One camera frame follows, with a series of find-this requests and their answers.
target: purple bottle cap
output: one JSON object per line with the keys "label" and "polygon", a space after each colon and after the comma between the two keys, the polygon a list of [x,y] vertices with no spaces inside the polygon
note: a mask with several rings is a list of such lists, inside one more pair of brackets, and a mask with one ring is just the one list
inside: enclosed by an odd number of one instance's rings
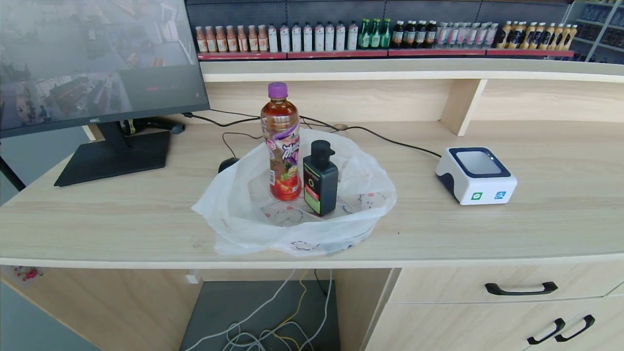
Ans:
{"label": "purple bottle cap", "polygon": [[271,99],[284,99],[288,97],[288,86],[286,83],[274,82],[269,84],[269,97]]}

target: monitor screen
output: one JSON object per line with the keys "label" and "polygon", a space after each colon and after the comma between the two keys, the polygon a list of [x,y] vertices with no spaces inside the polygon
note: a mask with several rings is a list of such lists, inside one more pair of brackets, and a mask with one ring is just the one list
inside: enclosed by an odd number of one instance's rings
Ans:
{"label": "monitor screen", "polygon": [[1,0],[0,137],[208,109],[184,0]]}

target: black stand pole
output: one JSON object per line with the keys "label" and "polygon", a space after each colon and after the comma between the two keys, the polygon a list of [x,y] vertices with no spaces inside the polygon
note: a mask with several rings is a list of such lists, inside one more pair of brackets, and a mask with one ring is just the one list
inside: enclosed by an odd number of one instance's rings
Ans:
{"label": "black stand pole", "polygon": [[24,182],[17,176],[17,174],[15,174],[15,172],[13,172],[9,165],[6,164],[2,156],[0,156],[0,172],[4,174],[6,179],[9,179],[9,182],[13,184],[17,191],[22,191],[26,189],[26,185],[24,185]]}

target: black handle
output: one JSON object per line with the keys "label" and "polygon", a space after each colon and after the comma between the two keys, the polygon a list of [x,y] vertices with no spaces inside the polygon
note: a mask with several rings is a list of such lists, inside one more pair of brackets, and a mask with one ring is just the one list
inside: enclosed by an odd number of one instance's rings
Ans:
{"label": "black handle", "polygon": [[574,339],[578,334],[586,331],[587,329],[589,329],[589,327],[591,327],[593,325],[594,322],[596,322],[596,318],[594,318],[592,315],[588,314],[585,316],[585,318],[583,318],[583,320],[585,321],[585,327],[581,330],[579,330],[578,332],[576,332],[576,334],[574,334],[573,336],[566,338],[561,336],[561,334],[557,335],[555,337],[555,340],[557,342],[566,342],[568,340],[572,340]]}
{"label": "black handle", "polygon": [[555,319],[555,326],[557,327],[555,328],[555,331],[546,335],[542,340],[536,340],[534,337],[528,338],[527,341],[529,342],[529,345],[537,345],[541,342],[544,342],[549,337],[559,333],[563,329],[563,327],[565,327],[565,321],[561,318],[557,318]]}
{"label": "black handle", "polygon": [[504,291],[499,287],[496,283],[487,283],[485,288],[487,292],[492,295],[502,295],[502,296],[528,296],[528,295],[546,295],[551,292],[559,289],[555,282],[546,282],[542,283],[544,289],[542,291],[530,291],[530,292],[517,292],[517,291]]}

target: plastic bag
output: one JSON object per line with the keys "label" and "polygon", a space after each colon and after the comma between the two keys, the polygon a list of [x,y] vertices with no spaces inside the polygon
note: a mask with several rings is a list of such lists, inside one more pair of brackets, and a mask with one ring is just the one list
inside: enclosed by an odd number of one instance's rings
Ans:
{"label": "plastic bag", "polygon": [[[193,210],[217,232],[219,254],[240,255],[275,249],[295,256],[344,250],[364,240],[396,203],[396,189],[377,160],[345,137],[302,129],[300,160],[310,145],[327,140],[338,167],[336,209],[318,217],[303,200],[276,200],[269,189],[269,151],[265,143],[217,174]],[[303,166],[300,176],[303,179]]]}

